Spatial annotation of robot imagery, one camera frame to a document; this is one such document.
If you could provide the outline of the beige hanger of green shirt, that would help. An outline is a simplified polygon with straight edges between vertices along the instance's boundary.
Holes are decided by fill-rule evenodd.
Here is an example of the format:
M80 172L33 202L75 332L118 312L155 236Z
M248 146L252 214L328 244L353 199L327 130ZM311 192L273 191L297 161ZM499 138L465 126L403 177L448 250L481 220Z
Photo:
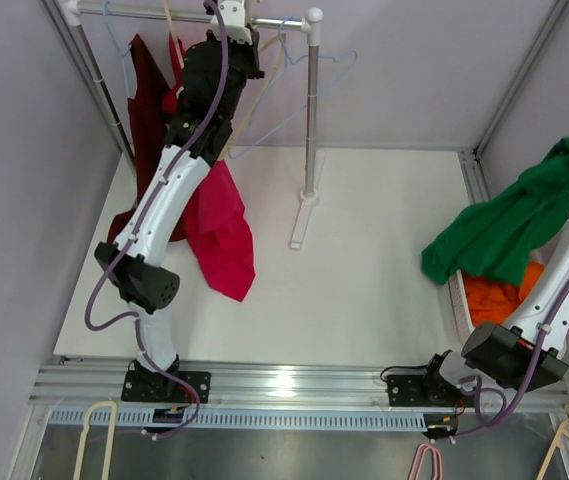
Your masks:
M246 112L245 116L243 117L239 125L234 129L229 140L224 145L224 149L222 152L223 157L226 157L229 154L230 149L237 143L242 134L249 128L249 125L251 123L253 116L255 115L257 107L260 104L260 102L263 100L268 87L272 84L272 82L275 80L276 75L283 68L283 65L285 63L285 52L284 52L284 47L281 45L281 42L279 40L278 34L268 39L266 44L258 49L258 53L259 54L265 53L272 46L279 47L279 52L276 57L275 63L273 64L272 68L265 76L265 78L262 80L261 89L253 99L253 103L251 104L250 108Z

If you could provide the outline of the green t-shirt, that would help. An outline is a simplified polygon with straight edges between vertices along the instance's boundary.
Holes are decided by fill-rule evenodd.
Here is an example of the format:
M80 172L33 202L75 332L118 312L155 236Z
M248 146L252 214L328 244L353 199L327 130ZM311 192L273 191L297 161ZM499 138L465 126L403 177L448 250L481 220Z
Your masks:
M458 271L523 282L532 250L554 237L569 215L569 137L495 198L463 209L421 252L421 272L442 285Z

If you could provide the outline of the beige hanger of pink shirt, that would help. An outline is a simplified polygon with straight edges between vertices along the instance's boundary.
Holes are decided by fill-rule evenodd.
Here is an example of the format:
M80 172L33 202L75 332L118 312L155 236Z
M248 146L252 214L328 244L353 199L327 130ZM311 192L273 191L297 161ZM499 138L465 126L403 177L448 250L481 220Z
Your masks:
M180 65L183 65L183 53L182 53L180 38L178 36L178 32L177 32L177 29L176 29L174 21L173 21L169 1L163 0L162 4L163 4L164 13L165 13L165 16L166 16L166 19L168 22L170 36L171 36L171 39L173 40L173 44L175 46L175 51L176 51L176 55L178 57L178 61L179 61Z

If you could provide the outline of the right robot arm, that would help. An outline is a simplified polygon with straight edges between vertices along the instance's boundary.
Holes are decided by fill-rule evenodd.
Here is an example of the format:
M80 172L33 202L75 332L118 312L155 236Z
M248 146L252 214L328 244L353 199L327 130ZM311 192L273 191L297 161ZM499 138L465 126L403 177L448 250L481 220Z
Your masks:
M529 295L503 323L475 327L459 352L434 355L417 374L387 374L393 407L478 407L503 396L510 414L524 395L563 379L569 333L569 216L556 249Z

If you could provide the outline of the orange t-shirt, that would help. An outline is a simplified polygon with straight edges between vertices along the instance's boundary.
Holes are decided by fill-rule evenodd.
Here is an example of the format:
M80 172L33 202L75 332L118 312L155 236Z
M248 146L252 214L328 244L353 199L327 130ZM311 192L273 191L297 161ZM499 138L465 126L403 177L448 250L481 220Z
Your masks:
M540 263L529 262L520 285L497 282L463 272L472 325L478 327L483 323L503 324L531 293L544 269Z

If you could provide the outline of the pink t-shirt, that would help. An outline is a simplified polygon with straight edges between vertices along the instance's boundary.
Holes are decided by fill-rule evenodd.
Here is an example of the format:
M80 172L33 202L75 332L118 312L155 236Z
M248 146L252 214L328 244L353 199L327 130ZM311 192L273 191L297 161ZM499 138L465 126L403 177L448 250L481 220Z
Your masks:
M245 205L225 160L218 160L189 200L170 241L185 241L208 286L241 302L256 276Z

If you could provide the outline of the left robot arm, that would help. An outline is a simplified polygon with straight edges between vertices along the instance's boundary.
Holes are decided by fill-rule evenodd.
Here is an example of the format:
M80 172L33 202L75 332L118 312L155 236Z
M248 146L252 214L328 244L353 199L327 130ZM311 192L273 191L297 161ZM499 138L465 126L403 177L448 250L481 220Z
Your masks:
M225 162L233 118L247 83L264 73L259 36L208 34L172 50L168 85L140 38L132 43L138 91L129 113L139 154L137 206L116 216L94 255L133 320L138 354L122 389L129 402L204 400L205 378L183 374L170 306L179 276L163 265L169 244L185 241L208 286L237 302L256 277L245 205Z

